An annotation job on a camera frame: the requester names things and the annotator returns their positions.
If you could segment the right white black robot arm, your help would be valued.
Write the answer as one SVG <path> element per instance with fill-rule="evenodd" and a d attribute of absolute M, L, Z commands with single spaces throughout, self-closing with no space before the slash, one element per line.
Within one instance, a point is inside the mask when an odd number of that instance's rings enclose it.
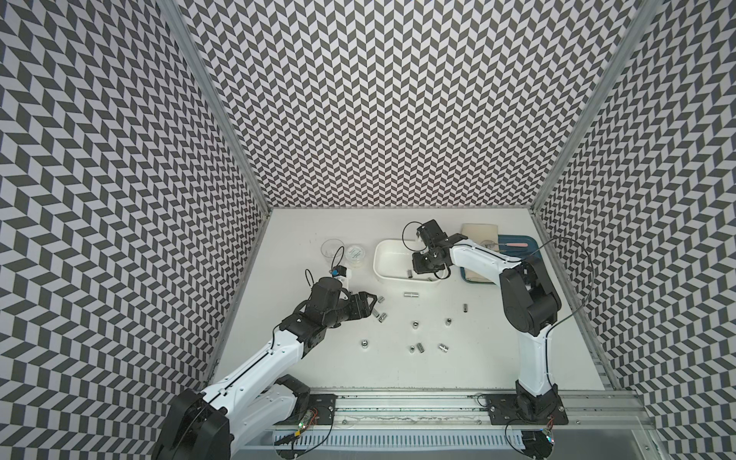
<path fill-rule="evenodd" d="M 544 261 L 498 253 L 463 234 L 448 235 L 436 220 L 421 223 L 416 236 L 425 245 L 412 252 L 417 274 L 450 273 L 452 266 L 475 272 L 500 289 L 503 313 L 519 337 L 519 377 L 506 402 L 488 400 L 492 423 L 549 424 L 561 414 L 562 399 L 549 375 L 548 339 L 562 301 Z"/>

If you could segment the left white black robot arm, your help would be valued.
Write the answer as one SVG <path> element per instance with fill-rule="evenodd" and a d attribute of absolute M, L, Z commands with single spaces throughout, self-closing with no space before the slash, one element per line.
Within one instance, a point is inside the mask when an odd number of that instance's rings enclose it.
<path fill-rule="evenodd" d="M 264 347 L 203 390 L 172 399 L 153 447 L 154 459 L 229 459 L 269 427 L 300 420 L 310 389 L 289 369 L 314 349 L 327 331 L 368 318 L 379 302 L 351 292 L 344 277 L 323 277 L 309 297 L 271 332 Z"/>

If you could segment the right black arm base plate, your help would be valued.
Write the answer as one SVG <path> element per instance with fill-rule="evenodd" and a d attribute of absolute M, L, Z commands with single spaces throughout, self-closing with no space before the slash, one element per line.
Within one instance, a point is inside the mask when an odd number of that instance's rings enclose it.
<path fill-rule="evenodd" d="M 569 424 L 562 399 L 552 392 L 540 397 L 486 394 L 483 400 L 493 426 L 511 424 L 562 427 Z"/>

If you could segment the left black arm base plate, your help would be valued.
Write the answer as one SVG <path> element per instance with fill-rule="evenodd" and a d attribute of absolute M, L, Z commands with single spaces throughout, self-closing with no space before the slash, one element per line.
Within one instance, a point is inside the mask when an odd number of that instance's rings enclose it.
<path fill-rule="evenodd" d="M 337 395 L 312 389 L 291 375 L 278 379 L 261 397 L 271 426 L 296 426 L 307 416 L 317 426 L 330 426 L 335 419 Z"/>

